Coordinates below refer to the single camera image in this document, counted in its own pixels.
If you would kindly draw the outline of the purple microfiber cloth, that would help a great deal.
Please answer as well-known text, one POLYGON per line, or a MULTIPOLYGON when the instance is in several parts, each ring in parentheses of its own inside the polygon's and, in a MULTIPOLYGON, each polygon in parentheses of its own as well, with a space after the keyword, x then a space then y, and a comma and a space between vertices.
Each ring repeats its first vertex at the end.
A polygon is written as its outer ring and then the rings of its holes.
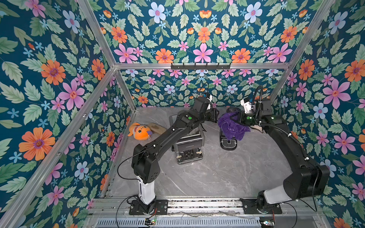
POLYGON ((237 141, 241 141, 246 133, 249 133, 251 129, 238 122, 239 112, 225 113, 218 119, 218 126, 224 133, 228 140, 235 138, 237 141))

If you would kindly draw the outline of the black capsule coffee machine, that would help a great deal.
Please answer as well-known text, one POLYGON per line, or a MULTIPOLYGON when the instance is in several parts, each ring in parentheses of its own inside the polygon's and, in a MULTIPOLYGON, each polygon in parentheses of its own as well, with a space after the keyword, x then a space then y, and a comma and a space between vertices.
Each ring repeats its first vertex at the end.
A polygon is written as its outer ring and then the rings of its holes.
MULTIPOLYGON (((239 112, 240 109, 236 107, 227 108, 226 113, 239 112)), ((222 130, 220 130, 220 146, 223 150, 233 151, 237 148, 237 140, 235 138, 228 140, 222 130)))

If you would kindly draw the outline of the silver espresso coffee machine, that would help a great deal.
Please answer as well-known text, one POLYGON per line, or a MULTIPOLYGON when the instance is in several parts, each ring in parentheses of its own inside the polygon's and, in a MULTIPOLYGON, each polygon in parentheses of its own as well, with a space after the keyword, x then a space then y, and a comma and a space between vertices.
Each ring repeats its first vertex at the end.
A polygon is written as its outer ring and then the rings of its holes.
POLYGON ((178 164, 186 164, 203 159, 202 147, 205 144, 205 135, 202 125, 178 140, 172 151, 176 153, 178 164))

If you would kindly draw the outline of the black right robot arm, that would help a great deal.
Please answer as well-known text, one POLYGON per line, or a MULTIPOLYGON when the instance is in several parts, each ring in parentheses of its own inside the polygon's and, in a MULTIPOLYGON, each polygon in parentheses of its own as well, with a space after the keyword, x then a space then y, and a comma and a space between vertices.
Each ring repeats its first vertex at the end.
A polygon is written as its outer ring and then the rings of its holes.
POLYGON ((238 114, 236 123, 259 126, 279 146, 292 170, 280 186, 259 192, 257 211, 264 214, 281 203, 322 195, 330 178, 329 168, 309 157, 283 117, 274 115, 270 99, 263 98, 263 86, 258 86, 253 98, 245 100, 245 104, 248 107, 238 114))

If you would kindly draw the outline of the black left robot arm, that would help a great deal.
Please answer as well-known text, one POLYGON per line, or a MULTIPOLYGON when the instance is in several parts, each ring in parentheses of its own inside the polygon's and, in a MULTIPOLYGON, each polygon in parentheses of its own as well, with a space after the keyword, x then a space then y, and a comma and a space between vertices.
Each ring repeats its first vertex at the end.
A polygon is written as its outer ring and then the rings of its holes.
POLYGON ((174 144, 206 121, 217 123, 219 111, 210 108, 206 97, 195 99, 189 110, 178 113, 175 122, 152 142, 134 148, 131 167, 139 181, 136 208, 145 214, 154 213, 156 207, 155 180, 160 174, 159 160, 174 144))

